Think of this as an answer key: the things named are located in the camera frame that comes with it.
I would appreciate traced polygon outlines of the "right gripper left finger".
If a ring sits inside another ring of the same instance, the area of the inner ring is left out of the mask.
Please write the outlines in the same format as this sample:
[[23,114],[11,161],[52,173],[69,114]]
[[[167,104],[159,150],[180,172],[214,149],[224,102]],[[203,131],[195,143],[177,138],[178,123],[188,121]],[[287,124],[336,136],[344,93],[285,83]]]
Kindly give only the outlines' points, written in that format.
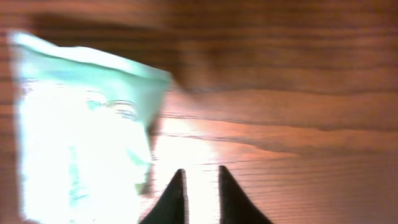
[[189,207],[184,169],[178,169],[152,210],[139,224],[188,224]]

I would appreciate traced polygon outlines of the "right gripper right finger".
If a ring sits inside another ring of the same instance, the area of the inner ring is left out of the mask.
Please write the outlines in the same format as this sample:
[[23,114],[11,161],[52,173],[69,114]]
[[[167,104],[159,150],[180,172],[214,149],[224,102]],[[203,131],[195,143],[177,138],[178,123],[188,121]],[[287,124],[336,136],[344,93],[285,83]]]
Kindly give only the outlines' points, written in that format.
[[249,199],[226,166],[219,166],[220,224],[273,224]]

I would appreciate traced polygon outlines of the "teal wet wipes packet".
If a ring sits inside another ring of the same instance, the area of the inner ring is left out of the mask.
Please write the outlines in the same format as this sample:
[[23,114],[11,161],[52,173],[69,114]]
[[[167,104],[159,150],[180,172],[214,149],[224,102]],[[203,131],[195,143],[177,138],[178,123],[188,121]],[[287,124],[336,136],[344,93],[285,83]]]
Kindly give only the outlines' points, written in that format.
[[169,72],[87,47],[8,34],[20,212],[35,223],[137,223],[152,163],[147,130]]

